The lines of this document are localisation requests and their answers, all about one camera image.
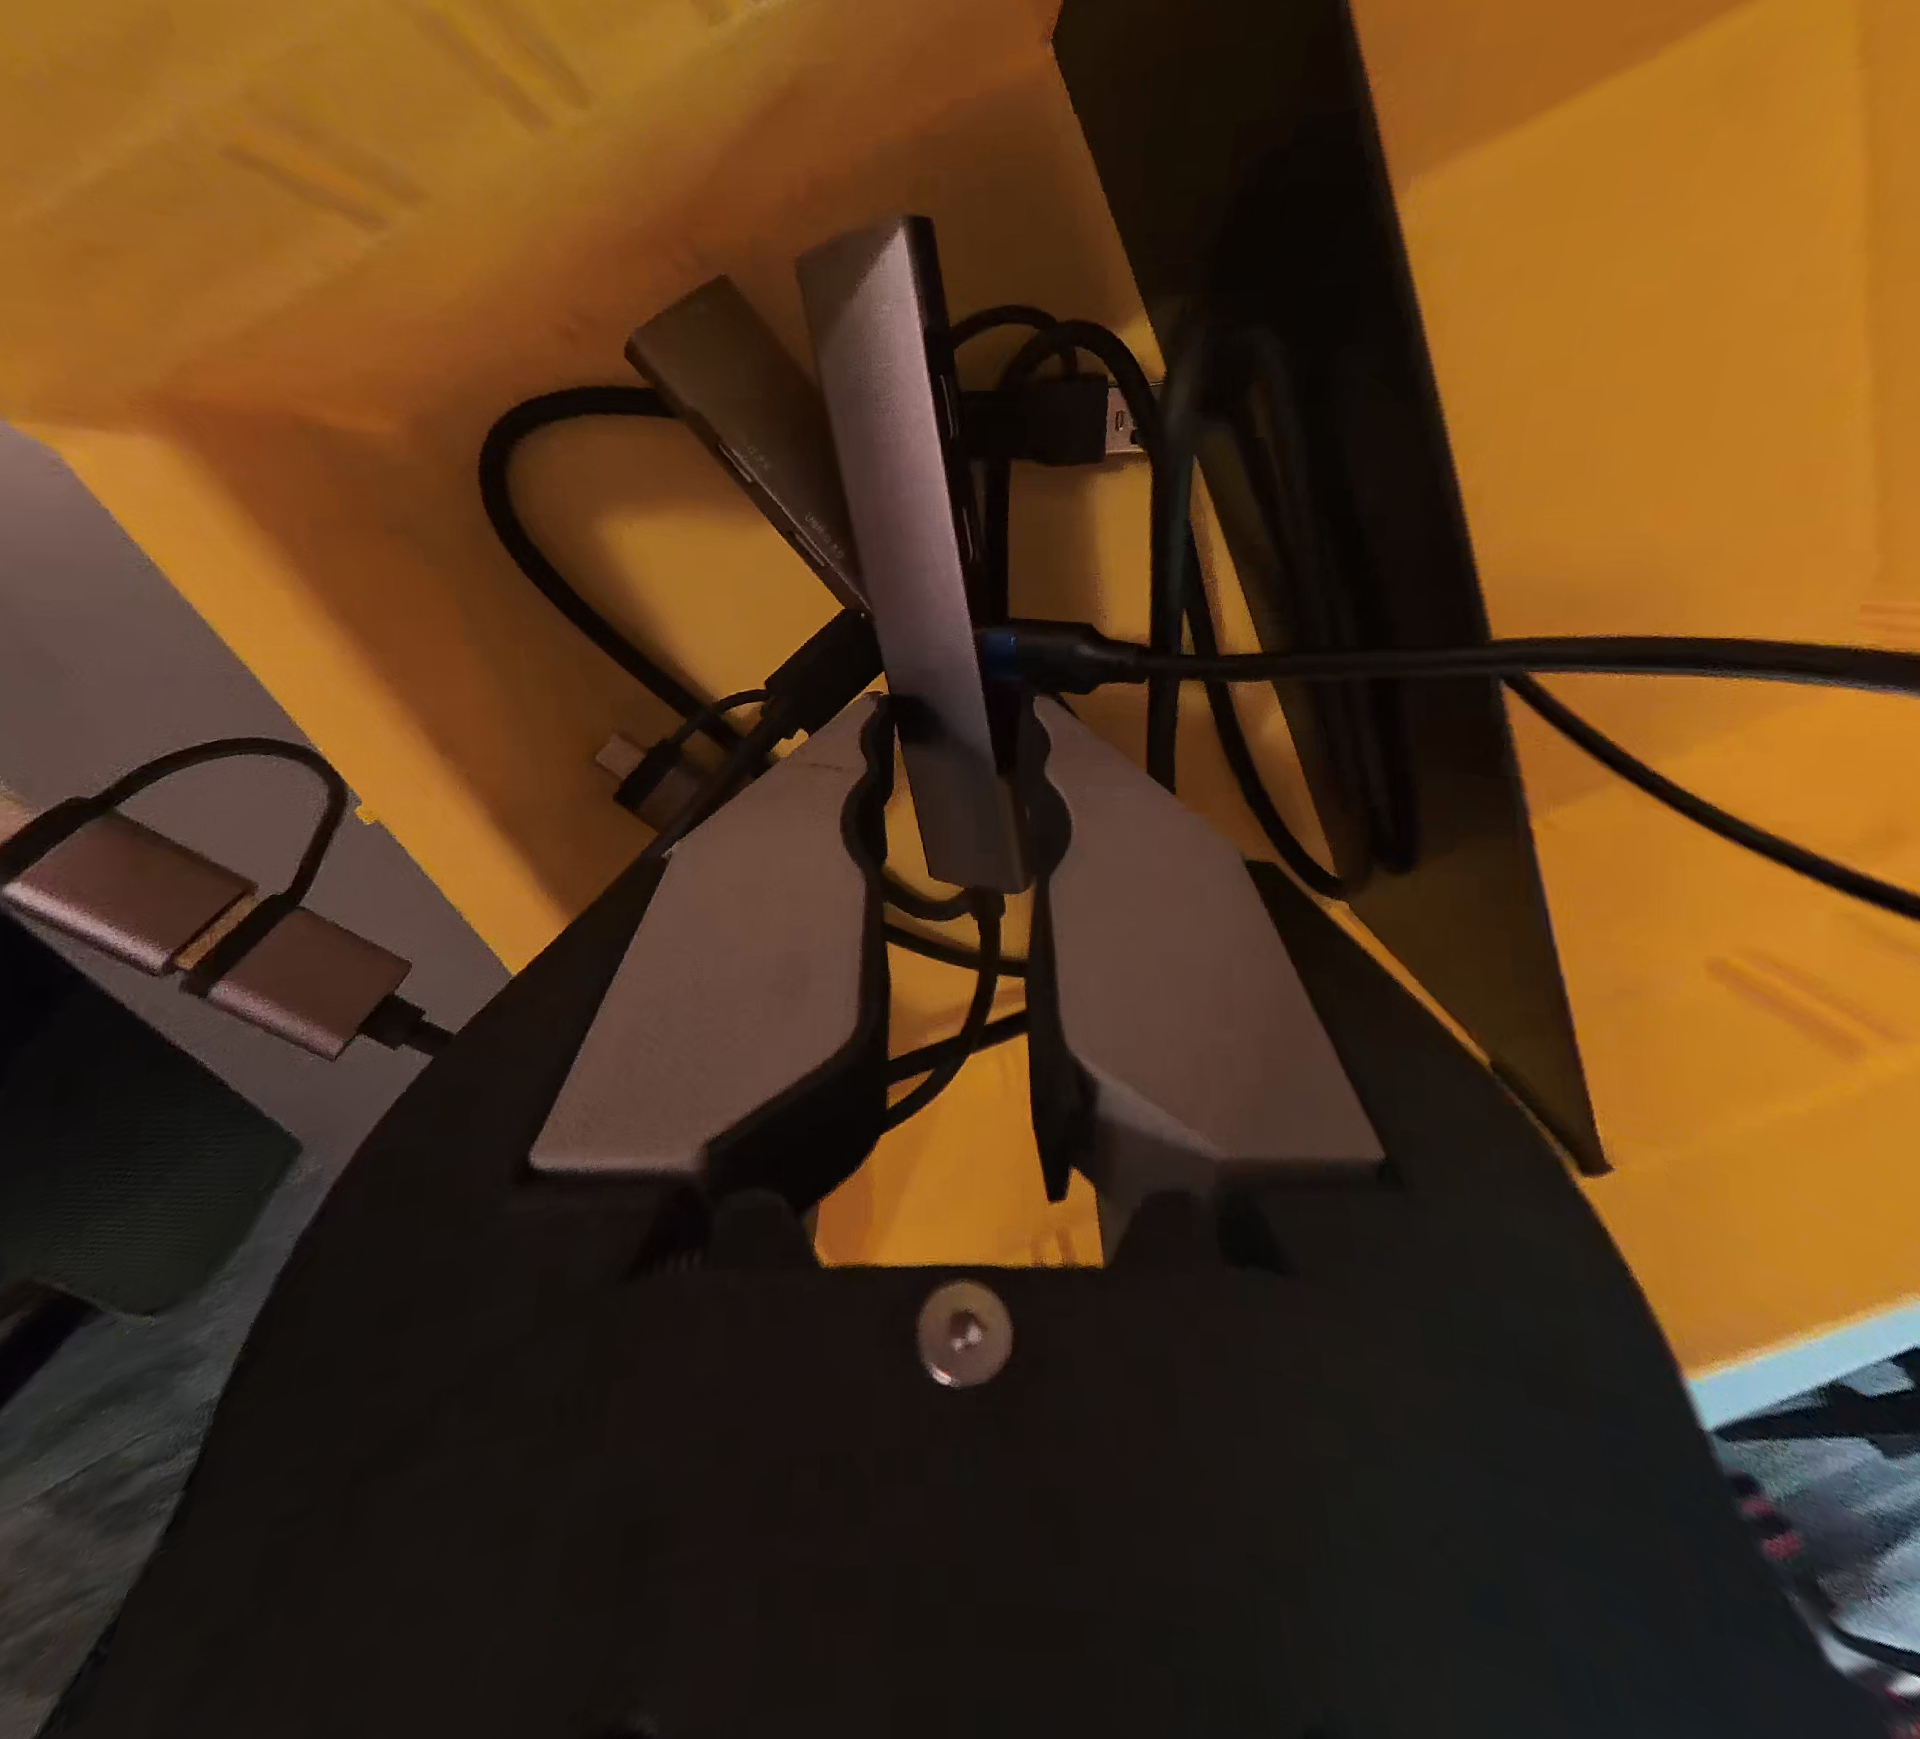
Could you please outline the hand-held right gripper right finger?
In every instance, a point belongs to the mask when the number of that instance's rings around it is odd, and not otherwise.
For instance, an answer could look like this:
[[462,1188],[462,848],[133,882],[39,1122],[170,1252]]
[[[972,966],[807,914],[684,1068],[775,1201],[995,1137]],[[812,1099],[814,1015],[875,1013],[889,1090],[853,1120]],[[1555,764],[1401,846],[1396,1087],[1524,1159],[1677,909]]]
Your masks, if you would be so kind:
[[1021,800],[1045,1197],[1071,1176],[1106,1207],[1377,1176],[1385,1149],[1239,848],[1047,695],[1021,726]]

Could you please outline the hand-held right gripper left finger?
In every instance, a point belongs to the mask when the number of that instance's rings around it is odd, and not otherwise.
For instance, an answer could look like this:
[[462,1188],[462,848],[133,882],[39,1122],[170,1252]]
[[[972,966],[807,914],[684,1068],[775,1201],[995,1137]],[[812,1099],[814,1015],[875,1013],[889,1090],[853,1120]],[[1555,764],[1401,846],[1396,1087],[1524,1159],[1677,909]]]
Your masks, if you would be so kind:
[[863,1164],[887,1095],[893,782],[884,702],[862,695],[675,842],[532,1171],[817,1207]]

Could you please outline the yellow plastic bin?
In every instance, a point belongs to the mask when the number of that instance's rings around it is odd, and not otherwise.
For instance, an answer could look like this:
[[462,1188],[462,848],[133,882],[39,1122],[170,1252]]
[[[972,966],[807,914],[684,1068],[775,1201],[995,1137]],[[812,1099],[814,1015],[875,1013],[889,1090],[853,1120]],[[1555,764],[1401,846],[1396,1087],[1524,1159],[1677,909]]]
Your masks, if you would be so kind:
[[[936,219],[956,311],[1155,361],[1058,0],[3,0],[3,426],[42,438],[508,972],[629,862],[659,708],[479,509],[508,405],[715,273]],[[1355,0],[1491,630],[1915,647],[1915,0]],[[674,430],[541,433],[523,518],[743,688],[831,601]],[[1553,681],[1915,885],[1915,704]],[[1915,1304],[1915,929],[1511,713],[1613,1172],[1681,1364]]]

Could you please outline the black bin divider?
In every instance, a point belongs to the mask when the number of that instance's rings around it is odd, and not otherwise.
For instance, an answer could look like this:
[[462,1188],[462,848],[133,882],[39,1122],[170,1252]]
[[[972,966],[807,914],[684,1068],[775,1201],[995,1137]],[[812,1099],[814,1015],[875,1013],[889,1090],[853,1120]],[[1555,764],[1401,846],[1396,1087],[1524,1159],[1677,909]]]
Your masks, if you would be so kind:
[[[1351,0],[1061,0],[1051,50],[1261,647],[1485,644]],[[1499,681],[1273,693],[1336,897],[1608,1172]]]

